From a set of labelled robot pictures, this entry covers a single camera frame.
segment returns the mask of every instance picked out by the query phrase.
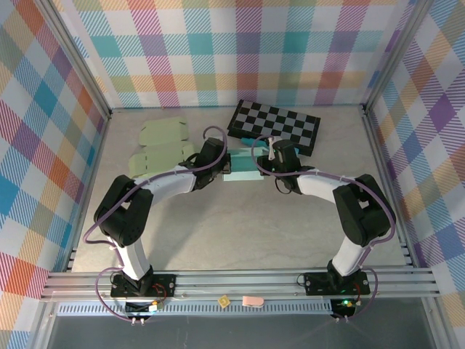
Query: plaid wall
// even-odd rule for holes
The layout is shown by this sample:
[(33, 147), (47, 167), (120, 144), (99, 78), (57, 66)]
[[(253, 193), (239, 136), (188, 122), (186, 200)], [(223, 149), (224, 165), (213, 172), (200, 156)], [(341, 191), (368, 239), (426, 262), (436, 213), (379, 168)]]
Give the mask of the plaid wall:
[(0, 2), (0, 348), (62, 262), (104, 118), (33, 0)]
[(408, 0), (55, 4), (117, 108), (235, 105), (241, 98), (358, 104), (410, 6)]
[(421, 265), (465, 348), (465, 1), (436, 0), (375, 107)]
[(405, 25), (407, 24), (412, 14), (412, 11), (417, 3), (418, 3), (418, 0), (408, 0), (408, 4), (404, 9), (404, 13), (402, 14), (402, 17), (397, 23), (397, 26), (395, 27), (394, 33), (392, 34), (388, 45), (386, 45), (386, 47), (384, 48), (384, 52), (381, 55), (381, 59), (379, 60), (378, 65), (376, 66), (376, 70), (371, 76), (370, 82), (368, 83), (368, 88), (365, 90), (365, 94), (363, 95), (363, 98), (361, 100), (362, 104), (365, 104), (368, 102), (368, 98), (370, 97), (370, 94), (373, 91), (373, 87), (378, 82), (379, 74), (381, 73), (384, 66), (386, 65), (387, 59), (389, 58), (389, 55), (392, 49), (397, 44), (399, 36), (402, 33), (402, 30), (404, 29)]

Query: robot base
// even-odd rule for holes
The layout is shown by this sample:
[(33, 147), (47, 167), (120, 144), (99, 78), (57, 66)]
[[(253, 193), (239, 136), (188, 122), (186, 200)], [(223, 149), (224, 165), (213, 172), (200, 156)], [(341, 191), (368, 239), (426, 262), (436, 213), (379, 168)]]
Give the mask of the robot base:
[(366, 273), (359, 271), (352, 274), (351, 280), (344, 285), (334, 287), (327, 273), (304, 273), (305, 294), (307, 296), (357, 296), (370, 294), (370, 285)]
[(166, 290), (166, 297), (174, 296), (174, 289), (176, 287), (176, 275), (174, 274), (153, 274), (152, 285), (159, 284), (158, 291), (155, 287), (149, 287), (146, 293), (140, 294), (134, 286), (121, 274), (116, 274), (113, 277), (113, 287), (110, 296), (113, 298), (140, 298), (140, 297), (154, 297), (164, 298), (165, 294), (163, 288)]

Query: white table surface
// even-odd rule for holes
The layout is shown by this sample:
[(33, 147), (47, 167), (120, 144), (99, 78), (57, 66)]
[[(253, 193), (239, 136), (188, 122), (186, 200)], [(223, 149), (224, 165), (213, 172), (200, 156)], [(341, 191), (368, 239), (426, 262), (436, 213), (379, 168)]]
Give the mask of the white table surface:
[[(373, 175), (375, 161), (356, 107), (289, 108), (321, 118), (309, 164), (338, 175)], [(190, 140), (203, 144), (202, 131), (226, 129), (234, 108), (178, 108), (122, 111), (113, 114), (92, 191), (84, 231), (116, 176), (127, 175), (128, 160), (139, 149), (138, 135), (147, 120), (185, 116)], [(245, 148), (228, 138), (229, 148)], [(91, 238), (102, 238), (96, 230)], [(310, 196), (283, 195), (272, 178), (212, 184), (154, 206), (142, 235), (154, 270), (325, 267), (337, 253), (344, 233), (336, 207)], [(73, 271), (116, 266), (107, 246), (79, 243)], [(366, 265), (403, 265), (397, 237), (378, 245)]]

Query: black and white checkerboard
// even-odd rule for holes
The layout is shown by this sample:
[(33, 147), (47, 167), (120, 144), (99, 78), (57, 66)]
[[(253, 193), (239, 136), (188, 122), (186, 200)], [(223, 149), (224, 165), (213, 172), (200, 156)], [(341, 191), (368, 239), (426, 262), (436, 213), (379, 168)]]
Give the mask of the black and white checkerboard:
[(300, 154), (311, 156), (320, 118), (241, 100), (227, 129), (231, 137), (273, 135), (296, 144)]

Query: pink object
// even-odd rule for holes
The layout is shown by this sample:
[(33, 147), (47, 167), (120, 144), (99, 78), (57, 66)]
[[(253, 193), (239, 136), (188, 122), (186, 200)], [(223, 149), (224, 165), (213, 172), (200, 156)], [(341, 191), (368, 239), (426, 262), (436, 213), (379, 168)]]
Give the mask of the pink object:
[(242, 296), (242, 306), (261, 308), (264, 305), (264, 299), (261, 297)]

